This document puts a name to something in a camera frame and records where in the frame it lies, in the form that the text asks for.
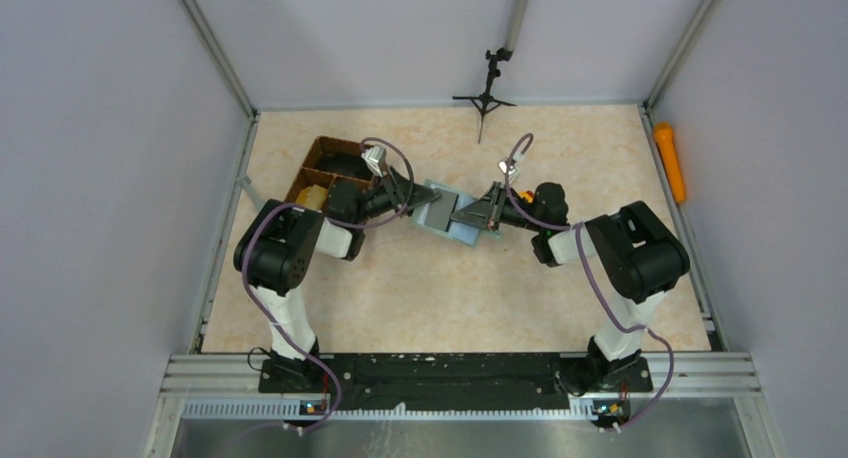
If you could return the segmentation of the brown woven divided basket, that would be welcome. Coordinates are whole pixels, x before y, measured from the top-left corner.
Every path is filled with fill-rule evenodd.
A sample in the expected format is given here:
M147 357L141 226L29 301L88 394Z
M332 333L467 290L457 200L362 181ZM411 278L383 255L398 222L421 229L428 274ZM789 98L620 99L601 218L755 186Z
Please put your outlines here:
M303 189L313 185L329 190L337 181L354 183L358 191L364 191L373 180L374 175L361 159L359 142L318 136L298 168L285 200L294 202Z

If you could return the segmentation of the grey pole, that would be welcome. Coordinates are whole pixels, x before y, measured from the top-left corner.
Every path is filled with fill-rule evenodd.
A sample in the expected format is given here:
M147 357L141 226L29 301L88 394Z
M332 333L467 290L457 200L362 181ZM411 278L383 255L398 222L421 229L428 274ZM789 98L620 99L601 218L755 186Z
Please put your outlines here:
M512 54L516 49L528 4L529 0L514 0L509 26L503 44L503 49L507 54Z

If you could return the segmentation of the grey small tool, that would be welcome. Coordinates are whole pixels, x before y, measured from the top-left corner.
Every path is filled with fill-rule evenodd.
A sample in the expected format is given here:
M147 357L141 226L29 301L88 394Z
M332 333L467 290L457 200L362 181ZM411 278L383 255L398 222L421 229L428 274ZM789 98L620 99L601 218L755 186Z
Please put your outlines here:
M238 179L238 184L247 194L254 207L260 210L264 205L264 200L253 186L251 179L247 175L243 175Z

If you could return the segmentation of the black mini tripod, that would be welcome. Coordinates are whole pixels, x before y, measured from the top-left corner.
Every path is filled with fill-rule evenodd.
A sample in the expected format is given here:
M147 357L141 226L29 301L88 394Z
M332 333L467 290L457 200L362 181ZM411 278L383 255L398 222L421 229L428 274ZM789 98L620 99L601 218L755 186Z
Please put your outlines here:
M483 91L477 95L453 95L451 97L454 101L468 101L477 110L480 121L478 126L478 144L482 142L486 117L500 107L516 106L515 103L498 99L493 94L494 83L501 76L499 64L501 62L508 62L512 58L512 55L513 52L504 47L501 47L496 51L487 50L485 53L485 59L487 60L487 74Z

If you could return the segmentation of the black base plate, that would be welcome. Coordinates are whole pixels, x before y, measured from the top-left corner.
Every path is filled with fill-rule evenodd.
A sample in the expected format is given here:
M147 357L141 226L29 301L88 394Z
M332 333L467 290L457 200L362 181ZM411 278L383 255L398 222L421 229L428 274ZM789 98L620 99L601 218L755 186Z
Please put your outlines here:
M643 357L600 365L585 354L339 353L309 360L266 358L259 370L264 394L342 395L344 411L488 412L565 410L592 393L623 397L651 393Z

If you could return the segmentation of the yellow item in basket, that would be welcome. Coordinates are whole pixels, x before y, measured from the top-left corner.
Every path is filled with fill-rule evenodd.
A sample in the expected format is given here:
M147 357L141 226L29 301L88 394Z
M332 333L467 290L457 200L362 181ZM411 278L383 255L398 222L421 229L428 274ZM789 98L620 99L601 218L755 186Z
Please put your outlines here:
M320 185L310 185L299 191L295 203L304 208L321 211L327 197L327 188Z

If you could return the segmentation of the green leather card holder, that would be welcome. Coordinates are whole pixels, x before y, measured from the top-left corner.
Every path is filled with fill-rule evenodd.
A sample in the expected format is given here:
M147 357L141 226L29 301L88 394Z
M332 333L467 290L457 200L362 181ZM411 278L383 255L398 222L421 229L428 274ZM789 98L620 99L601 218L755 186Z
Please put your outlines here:
M481 236L501 238L499 231L486 231L452 218L454 212L474 201L471 195L430 179L424 182L424 186L433 191L438 191L440 198L417 207L412 212L411 218L415 225L470 247L475 247Z

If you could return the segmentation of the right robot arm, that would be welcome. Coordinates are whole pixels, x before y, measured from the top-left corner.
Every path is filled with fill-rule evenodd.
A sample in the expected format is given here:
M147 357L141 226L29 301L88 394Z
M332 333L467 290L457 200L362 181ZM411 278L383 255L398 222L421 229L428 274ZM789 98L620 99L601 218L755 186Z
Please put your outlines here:
M553 182L520 197L495 182L452 219L478 229L502 225L531 230L536 259L558 267L577 261L604 313L606 323L589 340L585 357L567 367L558 381L581 395L609 389L637 364L649 323L668 292L690 270L690 258L674 234L642 201L614 214L570 224L564 188Z

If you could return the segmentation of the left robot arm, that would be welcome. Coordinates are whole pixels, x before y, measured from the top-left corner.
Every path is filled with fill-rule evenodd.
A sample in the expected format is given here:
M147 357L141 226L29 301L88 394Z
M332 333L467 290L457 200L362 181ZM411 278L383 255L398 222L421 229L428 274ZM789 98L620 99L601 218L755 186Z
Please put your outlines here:
M233 264L271 330L263 364L271 376L313 380L319 343L306 315L303 286L314 254L354 260L378 217L409 215L441 199L395 169L371 182L332 179L317 203L304 188L293 203L270 199L240 239Z

